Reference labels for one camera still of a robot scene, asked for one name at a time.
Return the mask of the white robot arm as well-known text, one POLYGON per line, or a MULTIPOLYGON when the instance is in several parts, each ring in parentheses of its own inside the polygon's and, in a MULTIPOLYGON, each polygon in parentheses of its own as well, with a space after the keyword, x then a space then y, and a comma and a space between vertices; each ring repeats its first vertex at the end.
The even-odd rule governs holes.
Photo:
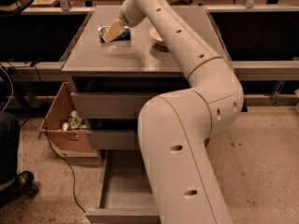
POLYGON ((126 0, 104 39, 149 19, 190 86, 160 94, 140 110, 137 131, 162 224, 234 224, 205 141, 239 115, 244 94, 231 66, 170 7, 126 0))

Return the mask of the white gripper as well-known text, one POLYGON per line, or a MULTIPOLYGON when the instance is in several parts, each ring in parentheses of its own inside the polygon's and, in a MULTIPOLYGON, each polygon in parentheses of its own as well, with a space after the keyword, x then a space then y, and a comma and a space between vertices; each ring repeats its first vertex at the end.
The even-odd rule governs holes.
POLYGON ((136 27, 146 16, 136 6, 134 0, 125 0, 119 11, 120 20, 114 20, 103 35, 103 40, 110 43, 124 32, 124 25, 136 27))

